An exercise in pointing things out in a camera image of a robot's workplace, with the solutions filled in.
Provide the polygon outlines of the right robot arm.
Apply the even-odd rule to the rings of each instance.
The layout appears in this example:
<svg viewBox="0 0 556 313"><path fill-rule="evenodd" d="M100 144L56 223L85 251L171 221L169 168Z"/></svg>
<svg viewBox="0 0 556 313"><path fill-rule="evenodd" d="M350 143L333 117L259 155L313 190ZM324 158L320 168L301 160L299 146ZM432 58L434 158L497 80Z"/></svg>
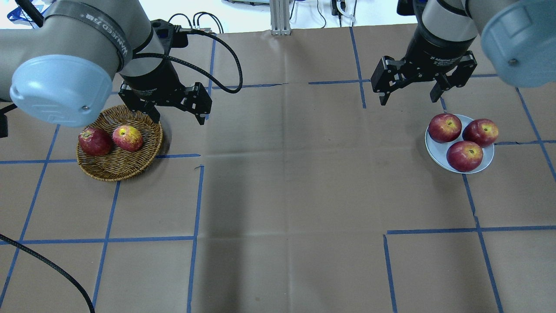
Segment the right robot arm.
<svg viewBox="0 0 556 313"><path fill-rule="evenodd" d="M417 27L404 57L383 56L370 79L383 106L412 83L434 81L433 102L463 87L478 65L470 50L477 37L504 83L534 88L555 81L553 0L400 0L397 13L415 16Z"/></svg>

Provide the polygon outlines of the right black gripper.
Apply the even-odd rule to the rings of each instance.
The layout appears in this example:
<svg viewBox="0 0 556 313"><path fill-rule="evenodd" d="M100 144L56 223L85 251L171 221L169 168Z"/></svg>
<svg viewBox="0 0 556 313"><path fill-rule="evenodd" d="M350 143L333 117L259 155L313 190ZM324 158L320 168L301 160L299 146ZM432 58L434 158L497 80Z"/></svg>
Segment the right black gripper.
<svg viewBox="0 0 556 313"><path fill-rule="evenodd" d="M425 28L417 28L404 57L396 60L383 56L371 76L371 85L379 94L381 106L387 104L389 94L412 83L435 81L430 91L433 103L439 101L445 91L464 87L478 66L469 49L475 38L449 41Z"/></svg>

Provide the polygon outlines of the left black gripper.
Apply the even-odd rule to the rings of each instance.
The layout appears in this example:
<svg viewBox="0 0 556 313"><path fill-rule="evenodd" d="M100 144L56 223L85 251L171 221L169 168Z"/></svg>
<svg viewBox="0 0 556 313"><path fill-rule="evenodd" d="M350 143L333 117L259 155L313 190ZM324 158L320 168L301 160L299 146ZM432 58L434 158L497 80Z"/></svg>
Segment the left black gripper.
<svg viewBox="0 0 556 313"><path fill-rule="evenodd" d="M212 99L202 83L185 87L180 81L172 56L155 56L161 61L145 69L133 70L131 63L120 72L123 78L119 97L127 109L147 115L153 123L159 123L161 115L156 106L175 107L192 113L199 125L205 125L211 112Z"/></svg>

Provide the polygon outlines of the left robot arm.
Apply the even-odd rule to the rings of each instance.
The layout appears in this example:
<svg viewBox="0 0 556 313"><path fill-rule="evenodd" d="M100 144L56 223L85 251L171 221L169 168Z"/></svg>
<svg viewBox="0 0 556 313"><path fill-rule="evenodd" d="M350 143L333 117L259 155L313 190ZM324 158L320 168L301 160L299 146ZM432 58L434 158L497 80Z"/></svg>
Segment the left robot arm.
<svg viewBox="0 0 556 313"><path fill-rule="evenodd" d="M157 107L175 107L205 123L212 100L202 83L185 87L169 57L187 34L149 20L137 0L56 0L38 29L1 30L1 101L48 123L93 123L122 79L132 112L158 123Z"/></svg>

